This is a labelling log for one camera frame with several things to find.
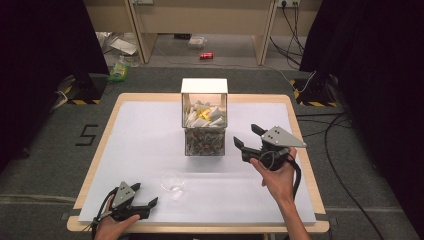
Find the forearm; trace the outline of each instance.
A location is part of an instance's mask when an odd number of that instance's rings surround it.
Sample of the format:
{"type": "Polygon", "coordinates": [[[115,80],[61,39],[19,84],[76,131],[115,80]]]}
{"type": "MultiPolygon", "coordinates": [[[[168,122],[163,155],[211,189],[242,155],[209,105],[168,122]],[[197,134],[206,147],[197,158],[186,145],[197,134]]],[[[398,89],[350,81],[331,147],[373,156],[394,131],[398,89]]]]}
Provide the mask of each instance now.
{"type": "Polygon", "coordinates": [[[279,200],[278,207],[283,215],[291,240],[311,239],[297,212],[293,201],[279,200]]]}

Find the wooden table edge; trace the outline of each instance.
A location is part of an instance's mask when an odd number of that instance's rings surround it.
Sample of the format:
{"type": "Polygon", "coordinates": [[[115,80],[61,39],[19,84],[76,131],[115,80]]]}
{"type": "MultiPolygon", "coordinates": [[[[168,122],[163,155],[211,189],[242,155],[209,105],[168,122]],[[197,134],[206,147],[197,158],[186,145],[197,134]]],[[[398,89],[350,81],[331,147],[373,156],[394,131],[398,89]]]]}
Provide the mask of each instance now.
{"type": "MultiPolygon", "coordinates": [[[[73,207],[74,210],[82,209],[85,198],[91,186],[91,182],[94,178],[97,166],[100,162],[101,155],[106,146],[110,132],[112,130],[115,119],[118,115],[119,109],[122,103],[126,101],[159,101],[159,102],[175,102],[181,101],[180,93],[122,93],[119,95],[116,104],[109,117],[103,136],[100,140],[99,146],[97,147],[96,153],[93,157],[93,161],[87,172],[84,183],[81,187],[81,191],[78,194],[78,198],[73,207]]],[[[252,102],[252,103],[285,103],[289,114],[289,121],[292,127],[292,133],[299,139],[302,139],[300,128],[297,123],[296,115],[291,103],[290,98],[287,95],[274,95],[274,94],[228,94],[228,102],[252,102]]],[[[325,215],[325,208],[322,203],[321,195],[318,190],[315,177],[313,175],[312,166],[309,161],[306,149],[299,148],[298,154],[301,159],[302,171],[305,176],[306,185],[311,195],[312,205],[315,214],[325,215]]],[[[70,216],[67,222],[67,228],[70,231],[82,231],[86,228],[89,222],[79,222],[78,216],[70,216]]],[[[314,224],[305,225],[305,228],[310,233],[324,233],[329,229],[329,222],[327,220],[317,220],[314,224]]],[[[128,232],[204,232],[204,233],[284,233],[287,232],[284,226],[270,226],[270,225],[231,225],[231,224],[201,224],[197,226],[186,226],[184,224],[135,224],[128,228],[128,232]]]]}

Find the white box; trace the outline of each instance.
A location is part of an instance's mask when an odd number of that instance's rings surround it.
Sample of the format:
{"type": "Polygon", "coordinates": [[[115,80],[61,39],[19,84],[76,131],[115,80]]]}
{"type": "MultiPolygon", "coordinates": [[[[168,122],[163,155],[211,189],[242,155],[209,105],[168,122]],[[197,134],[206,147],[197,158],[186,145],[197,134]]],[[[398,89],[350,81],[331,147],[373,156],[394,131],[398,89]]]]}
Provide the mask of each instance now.
{"type": "Polygon", "coordinates": [[[225,78],[184,78],[181,86],[185,155],[225,155],[228,86],[225,78]]]}

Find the black curtain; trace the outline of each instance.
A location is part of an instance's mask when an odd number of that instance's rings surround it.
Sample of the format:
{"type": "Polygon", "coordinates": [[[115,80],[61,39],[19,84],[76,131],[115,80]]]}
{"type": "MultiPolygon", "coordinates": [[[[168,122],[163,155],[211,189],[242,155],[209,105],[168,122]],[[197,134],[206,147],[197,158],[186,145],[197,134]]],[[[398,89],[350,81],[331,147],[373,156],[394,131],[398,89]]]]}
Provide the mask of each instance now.
{"type": "Polygon", "coordinates": [[[355,1],[324,0],[305,46],[301,70],[322,63],[339,77],[339,87],[373,163],[424,238],[424,2],[367,1],[354,27],[337,31],[355,1]],[[349,39],[340,54],[332,43],[349,39]]]}
{"type": "Polygon", "coordinates": [[[64,78],[108,68],[82,0],[6,1],[0,24],[1,171],[29,146],[64,78]]]}

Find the power outlet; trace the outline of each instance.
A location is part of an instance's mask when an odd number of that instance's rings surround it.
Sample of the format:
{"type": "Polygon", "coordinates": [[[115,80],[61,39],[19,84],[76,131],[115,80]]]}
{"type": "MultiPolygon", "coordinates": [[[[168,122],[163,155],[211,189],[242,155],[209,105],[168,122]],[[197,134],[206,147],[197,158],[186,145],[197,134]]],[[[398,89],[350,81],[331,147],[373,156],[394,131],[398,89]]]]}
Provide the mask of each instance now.
{"type": "Polygon", "coordinates": [[[286,1],[286,8],[299,7],[300,4],[300,0],[277,0],[277,6],[283,7],[283,1],[286,1]]]}

